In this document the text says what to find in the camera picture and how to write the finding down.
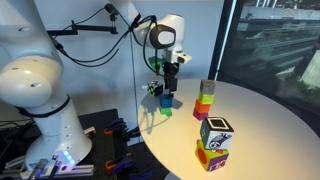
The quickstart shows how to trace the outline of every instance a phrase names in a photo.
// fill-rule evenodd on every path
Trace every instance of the window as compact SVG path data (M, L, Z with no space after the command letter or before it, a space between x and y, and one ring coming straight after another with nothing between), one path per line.
M245 86L319 119L320 1L233 3L223 9L229 18L221 19L218 37L227 38L216 41L209 79Z

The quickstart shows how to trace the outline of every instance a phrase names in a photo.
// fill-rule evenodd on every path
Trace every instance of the toy block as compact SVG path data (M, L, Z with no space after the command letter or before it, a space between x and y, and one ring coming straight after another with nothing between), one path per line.
M162 115L172 116L171 108L162 108L162 107L160 107L160 113Z
M200 139L197 140L197 149L195 153L206 171L214 171L222 168L226 164L229 156L228 150L205 149L203 142Z
M212 95L216 85L213 80L201 80L200 92L202 94Z
M201 92L199 92L198 99L202 104L212 104L214 95L202 94Z
M149 60L149 63L151 65L152 69L156 70L156 58L155 58L155 56L150 57L148 60ZM161 59L161 58L157 58L157 61L158 61L157 64L158 64L159 69L160 69L163 66L163 62L165 62L165 61L163 59Z
M193 116L199 121L202 121L204 118L208 117L208 113L199 113L196 108L193 109Z
M163 84L158 81L151 81L148 84L148 92L153 96L159 96L163 92Z
M172 107L172 97L168 94L160 95L160 106L162 108L171 108Z
M199 113L208 113L210 111L210 104L202 104L199 99L196 100L195 109Z
M234 134L230 124L221 117L202 120L200 135L206 149L229 149Z

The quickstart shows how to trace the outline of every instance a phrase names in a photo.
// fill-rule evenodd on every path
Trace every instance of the table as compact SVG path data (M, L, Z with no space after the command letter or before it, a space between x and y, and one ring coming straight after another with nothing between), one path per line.
M235 134L226 165L205 171L195 156L201 122L192 115L200 81L178 82L171 117L160 114L159 97L146 95L139 106L142 137L168 170L183 180L319 179L320 139L311 128L273 100L223 82L215 82L209 116L224 117Z

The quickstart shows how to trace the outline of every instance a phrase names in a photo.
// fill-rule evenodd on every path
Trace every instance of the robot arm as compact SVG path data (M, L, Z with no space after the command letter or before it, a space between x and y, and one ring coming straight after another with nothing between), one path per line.
M179 15L169 14L165 18L156 21L155 17L148 22L139 23L141 15L130 0L110 0L113 6L122 15L126 23L134 29L134 36L138 44L153 49L162 49L162 60L165 89L169 89L169 95L177 90L177 78L180 63L188 63L192 57L183 52L184 18Z
M12 58L0 71L0 99L32 117L42 134L29 147L21 176L32 178L35 167L50 173L56 162L71 172L92 142L61 88L61 59L34 1L1 0L0 29L0 45ZM42 160L47 163L37 166Z

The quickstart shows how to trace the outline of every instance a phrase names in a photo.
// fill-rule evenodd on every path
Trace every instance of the cable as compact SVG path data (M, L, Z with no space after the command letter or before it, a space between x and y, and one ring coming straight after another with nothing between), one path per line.
M147 22L148 20L151 20L152 17L154 17L155 19L157 19L156 16L154 16L154 15L151 16L151 15L150 15L150 16L145 17L143 20L141 20L141 21L138 22L137 24L132 24L131 27L139 27L142 23L145 23L145 22ZM136 43L137 43L137 44L140 44L139 41L138 41L138 39L137 39L137 37L136 37L136 34L134 33L133 30L131 31L131 33L133 34L133 37L134 37L134 40L136 41Z
M0 127L7 126L7 125L9 125L9 124L15 125L15 127L20 127L19 124L14 123L14 122L8 122L8 123L5 123L5 124L1 124Z
M155 70L153 70L152 69L152 67L148 64L148 62L147 62L147 58L146 58L146 44L147 44L147 36L148 36L148 34L149 34L149 31L150 31L150 28L151 28L151 25L152 25L152 23L155 23L156 24L156 26L158 26L158 24L157 24L157 19L156 19L156 17L155 16L152 16L151 17L151 22L150 22L150 24L149 24L149 27L148 27L148 30L147 30L147 33L146 33L146 36L144 37L144 41L143 41L143 48L142 48L142 54L143 54L143 60L144 60L144 62L145 62L145 64L147 65L147 67L152 71L152 72L154 72L155 74L157 74L157 75L159 75L159 76L161 76L161 77L163 77L163 78L168 78L169 76L167 76L167 75L162 75L162 74L160 74L160 73L157 73Z
M97 12L95 12L93 15L91 15L91 16L88 17L87 19L82 20L82 21L79 21L79 22L77 22L77 23L75 23L75 24L81 24L81 23L84 23L84 22L90 20L91 18L93 18L94 16L96 16L99 12L101 12L102 10L104 10L104 8L99 9ZM69 26L63 28L62 31L65 31L66 29L68 29L68 28L71 27L71 26L72 26L72 25L69 25Z
M84 66L84 67L99 67L99 66L102 66L102 65L108 63L108 62L117 54L118 51L119 51L119 49L117 49L116 52L115 52L107 61L105 61L105 62L103 62L103 63L101 63L101 64L97 64L97 65L81 64L81 63L79 63L78 61L72 60L71 57L68 56L67 54L63 54L63 53L62 53L62 54L65 55L66 57L68 57L69 59L71 59L74 63L76 63L76 64L78 64L78 65L80 65L80 66Z
M133 55L133 43L132 43L132 35L130 34L130 47L131 47L131 61L132 61L132 77L133 77L133 85L135 88L133 88L134 90L134 99L135 102L138 102L138 97L137 97L137 82L136 82L136 72L135 72L135 65L134 65L134 55ZM135 103L135 108L136 108L136 117L138 117L138 104Z
M79 60L79 59L75 59L75 58L69 56L66 51L64 51L62 45L61 45L62 47L61 47L61 48L58 48L58 50L59 50L64 56L66 56L67 58L71 59L73 62L75 62L75 63L77 63L77 64L79 64L79 65L81 65L81 66L85 66L85 67L97 67L97 66L102 66L103 64L106 64L106 62L109 62L109 61L115 56L115 54L118 52L119 49L113 54L113 56L112 56L110 59L108 59L108 60L107 60L106 62L104 62L104 63L98 64L98 65L84 65L84 64L81 64L81 63L92 63L92 62L96 62L96 61L99 61L99 60L107 57L107 56L116 48L116 46L120 43L120 41L128 35L128 33L129 33L129 30L127 30L127 31L119 38L119 40L118 40L118 41L116 42L116 44L111 48L111 50L109 50L109 52L107 52L105 55L103 55L103 56L101 56L101 57L99 57L99 58L97 58L97 59L93 59L93 60Z
M54 179L54 175L58 172L59 168L60 168L60 165L61 165L61 161L56 161L55 165L53 166L52 168L52 171L49 175L49 180L52 180Z
M11 132L9 134L7 134L5 137L3 137L3 139L13 139L13 140L19 139L19 140L22 140L22 141L29 141L29 139L34 140L38 136L33 136L33 137L30 137L30 138L23 138L23 135L25 134L25 132L28 129L30 129L31 127L33 127L34 123L35 122L32 120L32 121L29 121L28 123L26 123L24 125L18 125L16 123L3 124L3 126L4 125L8 125L8 124L14 124L15 125L14 129L11 130Z
M24 121L32 121L33 119L14 119L14 120L5 120L5 121L0 121L0 123L2 122L24 122Z

